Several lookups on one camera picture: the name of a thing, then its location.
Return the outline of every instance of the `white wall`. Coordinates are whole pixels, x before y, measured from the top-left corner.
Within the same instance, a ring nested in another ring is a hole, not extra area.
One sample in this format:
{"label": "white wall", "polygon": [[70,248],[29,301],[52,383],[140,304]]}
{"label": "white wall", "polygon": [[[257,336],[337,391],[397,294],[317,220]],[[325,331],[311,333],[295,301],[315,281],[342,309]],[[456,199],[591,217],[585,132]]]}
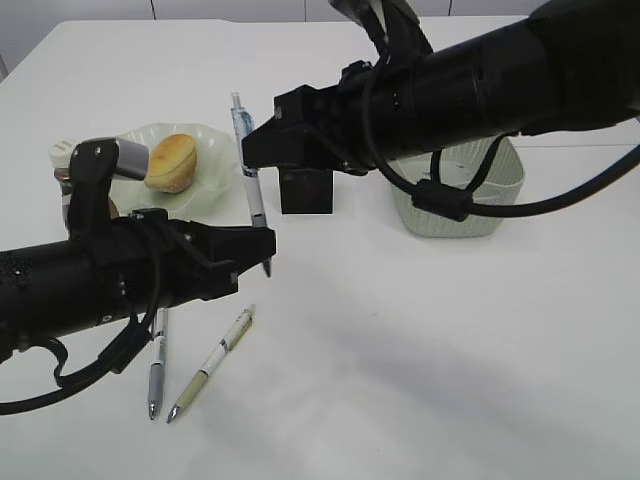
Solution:
{"label": "white wall", "polygon": [[0,54],[12,70],[60,22],[152,18],[149,0],[0,0]]}
{"label": "white wall", "polygon": [[451,15],[529,15],[548,0],[453,0]]}
{"label": "white wall", "polygon": [[[153,0],[156,16],[238,22],[344,20],[328,0]],[[447,15],[450,0],[408,0],[422,16]],[[452,0],[453,15],[528,14],[545,0]],[[0,54],[13,69],[59,22],[152,19],[150,0],[0,0]]]}
{"label": "white wall", "polygon": [[234,22],[304,22],[304,0],[153,0],[156,18]]}
{"label": "white wall", "polygon": [[[449,0],[407,0],[420,16],[449,14]],[[335,10],[329,0],[306,0],[308,22],[346,21],[347,18]]]}

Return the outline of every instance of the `black box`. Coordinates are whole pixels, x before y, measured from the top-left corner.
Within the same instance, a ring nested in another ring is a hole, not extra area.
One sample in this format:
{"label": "black box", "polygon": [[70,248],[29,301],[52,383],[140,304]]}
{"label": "black box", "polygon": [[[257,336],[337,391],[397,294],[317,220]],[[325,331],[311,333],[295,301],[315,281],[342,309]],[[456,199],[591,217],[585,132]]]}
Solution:
{"label": "black box", "polygon": [[288,214],[333,213],[333,171],[280,168],[280,208]]}

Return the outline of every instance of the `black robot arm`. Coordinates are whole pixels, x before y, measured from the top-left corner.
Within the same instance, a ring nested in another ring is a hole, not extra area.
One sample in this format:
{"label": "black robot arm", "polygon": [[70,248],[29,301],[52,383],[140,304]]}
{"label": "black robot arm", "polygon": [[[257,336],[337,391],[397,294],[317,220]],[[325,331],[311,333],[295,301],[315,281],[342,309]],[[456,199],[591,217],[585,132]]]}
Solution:
{"label": "black robot arm", "polygon": [[305,85],[277,97],[274,117],[243,142],[251,167],[355,175],[380,168],[419,208],[464,220],[482,214],[471,212],[470,195],[403,184],[386,162],[479,138],[593,130],[640,115],[636,0],[554,0],[526,20],[436,53],[404,0],[331,3],[365,28],[380,60],[350,65],[332,87]]}
{"label": "black robot arm", "polygon": [[[143,179],[148,157],[145,147],[122,139],[81,143],[69,171],[70,238],[0,253],[0,363],[14,350],[46,348],[58,360],[60,387],[0,403],[0,415],[56,403],[122,372],[149,342],[158,307],[235,293],[239,275],[275,254],[268,228],[169,220],[161,209],[111,220],[111,179]],[[59,337],[122,318],[128,324],[92,364],[62,374],[68,354]]]}

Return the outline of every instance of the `bun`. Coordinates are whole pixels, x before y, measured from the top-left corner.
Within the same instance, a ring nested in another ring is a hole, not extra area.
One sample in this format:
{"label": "bun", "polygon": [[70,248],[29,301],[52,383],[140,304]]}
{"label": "bun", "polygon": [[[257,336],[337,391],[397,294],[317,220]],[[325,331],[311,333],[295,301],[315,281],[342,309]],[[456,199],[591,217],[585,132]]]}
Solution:
{"label": "bun", "polygon": [[151,152],[147,187],[166,193],[179,193],[193,182],[198,152],[191,135],[179,133],[165,138]]}

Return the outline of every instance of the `white pen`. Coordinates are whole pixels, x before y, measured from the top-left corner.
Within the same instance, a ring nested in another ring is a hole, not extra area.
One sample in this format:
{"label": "white pen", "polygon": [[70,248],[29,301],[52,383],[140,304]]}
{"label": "white pen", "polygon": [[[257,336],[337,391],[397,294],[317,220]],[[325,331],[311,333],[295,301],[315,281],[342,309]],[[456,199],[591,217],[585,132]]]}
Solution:
{"label": "white pen", "polygon": [[191,404],[195,401],[198,393],[204,388],[207,384],[207,381],[213,375],[216,368],[222,363],[224,357],[231,350],[235,348],[238,344],[244,333],[249,329],[253,322],[253,315],[255,313],[256,306],[251,305],[246,308],[238,317],[238,319],[231,325],[231,328],[224,336],[220,343],[216,345],[216,348],[211,352],[211,355],[205,360],[200,367],[200,370],[196,372],[196,374],[187,385],[187,388],[184,389],[180,398],[176,401],[175,405],[171,409],[169,413],[169,417],[167,418],[167,423],[173,422],[176,418],[181,416],[187,408],[191,406]]}
{"label": "white pen", "polygon": [[153,319],[153,363],[149,370],[149,395],[147,396],[147,406],[149,407],[149,418],[151,420],[155,419],[160,413],[164,397],[168,321],[169,310],[166,308],[158,309],[156,317]]}
{"label": "white pen", "polygon": [[[245,165],[244,155],[242,153],[242,140],[254,130],[253,119],[251,115],[249,115],[249,112],[244,109],[242,103],[240,103],[240,94],[238,92],[232,93],[231,98],[233,99],[231,117],[233,118],[233,129],[236,132],[238,155],[240,156],[240,165],[242,166],[242,174],[244,177],[244,188],[247,192],[247,202],[249,203],[249,211],[251,212],[251,225],[253,227],[266,227],[267,215],[264,211],[258,170]],[[271,259],[264,261],[262,266],[267,277],[270,277]]]}

